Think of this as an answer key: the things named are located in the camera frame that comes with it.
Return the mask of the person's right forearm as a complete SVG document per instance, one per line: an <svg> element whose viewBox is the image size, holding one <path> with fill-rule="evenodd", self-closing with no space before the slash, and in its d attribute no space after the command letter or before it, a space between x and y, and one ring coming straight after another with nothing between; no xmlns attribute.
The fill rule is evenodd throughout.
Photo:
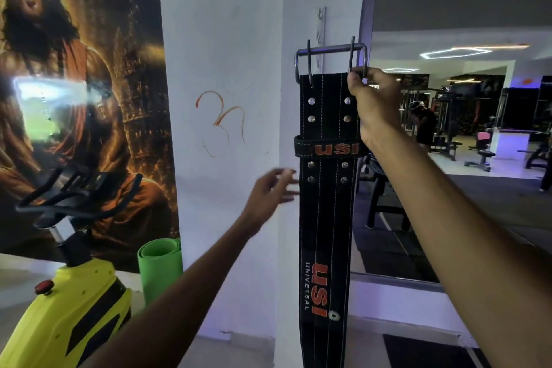
<svg viewBox="0 0 552 368"><path fill-rule="evenodd" d="M446 294L493 368L552 368L552 273L401 127L362 121Z"/></svg>

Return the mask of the green rolled yoga mat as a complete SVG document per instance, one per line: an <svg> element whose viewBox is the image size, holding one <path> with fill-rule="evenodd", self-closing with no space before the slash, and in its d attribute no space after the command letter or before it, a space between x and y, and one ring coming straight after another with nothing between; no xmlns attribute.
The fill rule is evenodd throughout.
<svg viewBox="0 0 552 368"><path fill-rule="evenodd" d="M159 298L183 274L180 239L159 238L137 253L145 307Z"/></svg>

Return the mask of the person's left hand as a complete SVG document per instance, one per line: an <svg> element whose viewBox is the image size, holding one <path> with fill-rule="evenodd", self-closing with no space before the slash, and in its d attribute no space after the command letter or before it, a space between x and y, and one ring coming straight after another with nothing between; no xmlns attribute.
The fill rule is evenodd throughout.
<svg viewBox="0 0 552 368"><path fill-rule="evenodd" d="M296 174L293 180L283 177L279 180L267 180L267 173L254 184L238 219L239 226L245 230L248 238L259 232L279 205L293 202L299 196L299 180L295 178Z"/></svg>

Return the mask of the person's left forearm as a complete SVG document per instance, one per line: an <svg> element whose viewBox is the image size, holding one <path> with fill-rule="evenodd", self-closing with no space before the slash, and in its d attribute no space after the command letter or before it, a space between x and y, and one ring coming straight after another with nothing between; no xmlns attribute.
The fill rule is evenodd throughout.
<svg viewBox="0 0 552 368"><path fill-rule="evenodd" d="M81 368L177 368L229 271L263 222L242 215L158 299Z"/></svg>

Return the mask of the large wall mirror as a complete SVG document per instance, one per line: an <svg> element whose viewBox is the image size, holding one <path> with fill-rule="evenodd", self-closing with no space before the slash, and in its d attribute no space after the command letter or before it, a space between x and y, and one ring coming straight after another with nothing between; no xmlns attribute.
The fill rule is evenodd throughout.
<svg viewBox="0 0 552 368"><path fill-rule="evenodd" d="M446 87L457 101L457 160L427 153L492 218L532 252L552 254L552 186L540 190L552 157L552 0L363 0L358 39L369 65L402 86L401 125L416 139L409 106L431 109ZM490 48L485 55L425 60L454 47ZM484 172L476 134L493 128L535 131L524 160L488 159Z"/></svg>

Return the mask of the person's right hand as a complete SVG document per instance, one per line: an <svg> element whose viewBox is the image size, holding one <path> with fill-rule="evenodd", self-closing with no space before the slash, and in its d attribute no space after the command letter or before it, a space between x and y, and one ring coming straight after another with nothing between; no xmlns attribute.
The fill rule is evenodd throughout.
<svg viewBox="0 0 552 368"><path fill-rule="evenodd" d="M361 121L361 138L373 152L377 152L395 139L401 128L399 106L401 87L396 78L377 68L352 68L363 79L367 93L355 97L356 108Z"/></svg>

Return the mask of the white metal wall hook rail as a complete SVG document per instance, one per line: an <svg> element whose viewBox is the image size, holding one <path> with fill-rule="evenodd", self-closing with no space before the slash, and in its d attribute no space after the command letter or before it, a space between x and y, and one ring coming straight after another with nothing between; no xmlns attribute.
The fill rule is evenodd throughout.
<svg viewBox="0 0 552 368"><path fill-rule="evenodd" d="M315 47L323 48L325 46L325 28L326 28L326 6L318 7L316 9L316 32L315 32ZM324 55L317 54L315 56L316 61L316 73L323 73L323 61Z"/></svg>

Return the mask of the pink seat weight bench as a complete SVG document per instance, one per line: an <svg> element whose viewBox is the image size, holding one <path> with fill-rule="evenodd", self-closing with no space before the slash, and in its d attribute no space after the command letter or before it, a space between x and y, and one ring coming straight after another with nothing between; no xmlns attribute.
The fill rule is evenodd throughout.
<svg viewBox="0 0 552 368"><path fill-rule="evenodd" d="M465 167L475 167L484 172L491 172L491 165L488 162L488 159L493 158L496 154L492 152L489 148L492 141L492 134L488 131L481 131L476 134L476 143L474 147L470 147L471 150L474 150L479 155L479 161L465 161Z"/></svg>

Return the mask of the black leather weightlifting belt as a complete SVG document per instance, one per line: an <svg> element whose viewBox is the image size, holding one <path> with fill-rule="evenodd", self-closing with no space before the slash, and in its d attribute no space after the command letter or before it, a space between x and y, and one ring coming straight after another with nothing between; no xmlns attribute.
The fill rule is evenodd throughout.
<svg viewBox="0 0 552 368"><path fill-rule="evenodd" d="M295 54L300 90L299 332L303 368L344 368L353 207L358 160L368 153L357 103L347 85L365 44L307 48Z"/></svg>

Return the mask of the large deity wall poster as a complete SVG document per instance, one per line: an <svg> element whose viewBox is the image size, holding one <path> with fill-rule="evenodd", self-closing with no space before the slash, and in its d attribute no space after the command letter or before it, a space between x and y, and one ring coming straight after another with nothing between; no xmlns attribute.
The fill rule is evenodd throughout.
<svg viewBox="0 0 552 368"><path fill-rule="evenodd" d="M0 253L60 261L16 204L58 168L115 173L106 211L78 227L92 256L138 273L137 252L178 237L161 0L0 0Z"/></svg>

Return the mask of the yellow black exercise bike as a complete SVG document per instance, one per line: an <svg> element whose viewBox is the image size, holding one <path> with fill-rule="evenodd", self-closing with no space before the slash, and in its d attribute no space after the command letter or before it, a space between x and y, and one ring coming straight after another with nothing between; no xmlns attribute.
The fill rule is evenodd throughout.
<svg viewBox="0 0 552 368"><path fill-rule="evenodd" d="M35 227L50 232L65 265L35 286L33 302L0 354L0 368L79 368L129 321L131 289L110 261L92 257L90 236L80 227L125 210L142 178L134 175L126 195L101 211L122 174L58 168L17 204L19 213L39 214Z"/></svg>

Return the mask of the white reception counter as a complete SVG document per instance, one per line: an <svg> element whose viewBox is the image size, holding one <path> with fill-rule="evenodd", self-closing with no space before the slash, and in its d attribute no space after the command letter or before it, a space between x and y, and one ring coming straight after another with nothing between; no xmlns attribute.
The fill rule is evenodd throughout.
<svg viewBox="0 0 552 368"><path fill-rule="evenodd" d="M535 131L520 129L493 128L490 151L495 154L494 160L518 161L524 160L529 138Z"/></svg>

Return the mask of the hexagon ceiling light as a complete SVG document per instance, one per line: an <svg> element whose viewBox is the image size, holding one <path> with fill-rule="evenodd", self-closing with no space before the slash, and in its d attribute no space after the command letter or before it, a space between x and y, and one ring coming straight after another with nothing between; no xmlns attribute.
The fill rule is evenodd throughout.
<svg viewBox="0 0 552 368"><path fill-rule="evenodd" d="M455 58L465 58L473 57L477 55L485 55L492 53L494 50L490 48L480 48L480 47L454 47L448 48L440 51L429 51L421 53L419 56L425 60L436 60L436 59L455 59Z"/></svg>

